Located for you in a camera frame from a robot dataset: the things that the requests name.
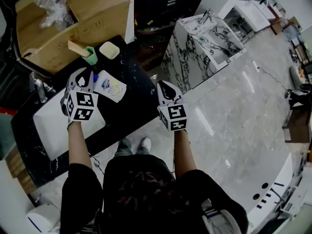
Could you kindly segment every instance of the white shoe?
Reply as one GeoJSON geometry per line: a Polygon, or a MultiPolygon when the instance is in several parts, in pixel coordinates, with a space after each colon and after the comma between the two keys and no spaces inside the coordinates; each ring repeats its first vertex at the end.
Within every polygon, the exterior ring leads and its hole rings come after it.
{"type": "Polygon", "coordinates": [[[150,138],[144,138],[141,141],[141,147],[145,147],[148,151],[150,151],[151,147],[152,147],[152,142],[150,138]]]}

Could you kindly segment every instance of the black marble countertop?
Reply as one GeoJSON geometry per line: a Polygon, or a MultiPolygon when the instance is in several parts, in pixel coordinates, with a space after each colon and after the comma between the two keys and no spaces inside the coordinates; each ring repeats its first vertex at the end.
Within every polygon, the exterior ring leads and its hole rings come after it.
{"type": "MultiPolygon", "coordinates": [[[[98,62],[94,66],[95,73],[106,70],[125,83],[127,91],[119,103],[99,95],[97,107],[106,126],[86,139],[92,156],[158,116],[158,99],[152,81],[133,58],[122,37],[115,37],[110,42],[120,48],[120,54],[114,60],[109,60],[98,51],[101,45],[96,47],[98,62]]],[[[54,75],[52,83],[56,91],[65,87],[73,71],[86,66],[87,62],[78,58],[54,75]]],[[[39,101],[37,91],[34,91],[11,121],[20,155],[37,187],[63,174],[69,167],[68,152],[50,160],[42,145],[33,121],[33,115],[41,106],[43,104],[39,101]]]]}

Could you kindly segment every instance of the marble cabinet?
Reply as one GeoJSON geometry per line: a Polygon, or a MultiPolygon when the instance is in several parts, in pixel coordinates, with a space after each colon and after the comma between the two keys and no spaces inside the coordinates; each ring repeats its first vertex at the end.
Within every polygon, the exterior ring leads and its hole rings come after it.
{"type": "Polygon", "coordinates": [[[177,21],[161,64],[171,83],[183,93],[246,52],[221,18],[213,15],[211,20],[201,24],[202,16],[177,21]]]}

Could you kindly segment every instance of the polished floor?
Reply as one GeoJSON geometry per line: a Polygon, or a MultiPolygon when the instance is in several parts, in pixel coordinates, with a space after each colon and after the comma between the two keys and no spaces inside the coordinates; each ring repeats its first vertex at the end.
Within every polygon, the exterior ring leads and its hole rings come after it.
{"type": "MultiPolygon", "coordinates": [[[[249,174],[259,166],[259,157],[291,152],[295,166],[300,153],[306,151],[306,145],[285,143],[281,128],[289,113],[285,90],[252,64],[255,60],[286,88],[292,88],[289,67],[293,62],[288,47],[282,34],[262,31],[246,44],[247,53],[185,95],[189,105],[188,136],[197,167],[234,199],[237,187],[252,179],[249,174]]],[[[133,152],[145,136],[152,140],[150,153],[163,159],[172,170],[173,133],[156,118],[128,136],[133,152]]],[[[117,143],[96,156],[103,171],[116,148],[117,143]]],[[[94,171],[102,182],[101,171],[96,167],[94,171]]],[[[41,202],[60,207],[66,177],[67,173],[41,187],[33,197],[41,194],[41,202]]]]}

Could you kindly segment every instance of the green holder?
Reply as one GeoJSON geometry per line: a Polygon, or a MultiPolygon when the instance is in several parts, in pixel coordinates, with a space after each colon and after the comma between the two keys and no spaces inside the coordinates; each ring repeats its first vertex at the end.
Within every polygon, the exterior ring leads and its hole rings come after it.
{"type": "Polygon", "coordinates": [[[89,57],[82,57],[82,58],[90,65],[95,65],[98,62],[98,57],[94,48],[88,46],[85,48],[85,50],[89,51],[92,54],[89,57]]]}

